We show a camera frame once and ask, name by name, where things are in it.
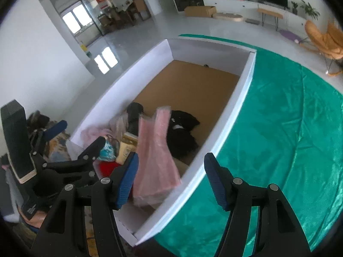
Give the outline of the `light pink cloth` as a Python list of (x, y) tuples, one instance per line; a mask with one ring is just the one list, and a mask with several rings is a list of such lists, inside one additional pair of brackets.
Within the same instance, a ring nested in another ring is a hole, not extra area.
[(88, 147), (98, 137), (110, 137), (120, 141), (128, 129), (128, 114), (121, 113), (113, 117), (105, 126), (90, 126), (81, 132), (81, 144), (83, 148)]

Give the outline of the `orange lounge chair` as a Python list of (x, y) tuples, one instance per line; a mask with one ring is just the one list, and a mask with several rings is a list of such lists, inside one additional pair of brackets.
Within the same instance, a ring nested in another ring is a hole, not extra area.
[(342, 74), (342, 29), (333, 21), (328, 21), (327, 30), (322, 33), (314, 22), (305, 23), (307, 37), (298, 44), (310, 52), (324, 57), (326, 75), (334, 77)]

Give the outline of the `small potted plant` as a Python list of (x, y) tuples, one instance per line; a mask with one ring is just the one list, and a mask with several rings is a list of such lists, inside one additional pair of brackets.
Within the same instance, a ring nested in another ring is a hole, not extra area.
[(294, 15), (298, 14), (298, 3), (295, 1), (291, 1), (291, 11)]

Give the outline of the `green tablecloth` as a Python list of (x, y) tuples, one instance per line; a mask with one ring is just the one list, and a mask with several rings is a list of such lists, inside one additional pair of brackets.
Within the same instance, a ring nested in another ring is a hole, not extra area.
[[(342, 94), (272, 51), (180, 36), (256, 49), (251, 86), (216, 158), (253, 186), (277, 184), (315, 250), (342, 213)], [(205, 176), (155, 240), (176, 256), (213, 256), (228, 217)]]

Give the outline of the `potted green plant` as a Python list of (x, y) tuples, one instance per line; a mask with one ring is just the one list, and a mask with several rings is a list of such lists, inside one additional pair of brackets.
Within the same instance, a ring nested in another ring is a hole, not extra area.
[(301, 0), (301, 8), (305, 11), (305, 14), (309, 17), (311, 17), (313, 20), (318, 20), (320, 17), (319, 11), (312, 7), (312, 5), (309, 2), (305, 2), (304, 0)]

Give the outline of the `white tv cabinet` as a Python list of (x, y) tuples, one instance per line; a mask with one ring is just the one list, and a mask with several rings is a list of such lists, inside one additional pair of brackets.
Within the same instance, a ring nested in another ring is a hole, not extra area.
[[(235, 13), (246, 19), (253, 19), (262, 22), (262, 14), (257, 12), (257, 8), (263, 8), (281, 13), (284, 18), (279, 20), (278, 26), (288, 30), (304, 30), (306, 19), (294, 15), (286, 9), (266, 5), (263, 3), (243, 1), (243, 0), (203, 0), (205, 6), (215, 6), (218, 12)], [(265, 23), (273, 24), (274, 17), (266, 16)]]

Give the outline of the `black garment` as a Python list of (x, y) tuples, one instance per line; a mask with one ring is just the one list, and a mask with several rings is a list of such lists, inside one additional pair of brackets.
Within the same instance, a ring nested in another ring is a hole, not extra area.
[(200, 122), (190, 113), (172, 110), (167, 130), (167, 145), (171, 155), (180, 159), (198, 148), (191, 131)]

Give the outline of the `red teal packaged item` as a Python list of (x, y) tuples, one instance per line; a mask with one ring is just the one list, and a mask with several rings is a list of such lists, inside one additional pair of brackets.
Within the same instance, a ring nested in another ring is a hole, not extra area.
[(112, 162), (115, 161), (120, 149), (120, 142), (111, 135), (104, 136), (106, 142), (101, 149), (98, 160)]

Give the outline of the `cardboard box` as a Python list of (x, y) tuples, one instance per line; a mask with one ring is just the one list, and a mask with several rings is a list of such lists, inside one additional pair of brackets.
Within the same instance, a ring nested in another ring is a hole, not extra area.
[(187, 17), (212, 18), (216, 12), (215, 6), (188, 6), (184, 10)]

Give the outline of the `wooden bench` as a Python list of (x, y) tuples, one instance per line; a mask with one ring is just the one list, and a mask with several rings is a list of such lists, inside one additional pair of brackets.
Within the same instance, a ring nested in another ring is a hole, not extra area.
[(283, 20), (284, 16), (281, 13), (274, 12), (271, 10), (263, 9), (263, 8), (257, 8), (257, 12), (262, 14), (262, 26), (265, 25), (265, 19), (266, 16), (272, 16), (274, 17), (274, 22), (275, 22), (275, 30), (278, 30), (278, 24), (279, 20)]

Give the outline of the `pink plastic bag bundle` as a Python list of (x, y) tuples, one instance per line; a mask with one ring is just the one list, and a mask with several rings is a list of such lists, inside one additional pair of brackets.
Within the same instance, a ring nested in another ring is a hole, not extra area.
[(132, 196), (137, 206), (161, 204), (181, 184), (179, 171), (168, 149), (170, 107), (159, 107), (153, 117), (139, 118), (138, 171)]

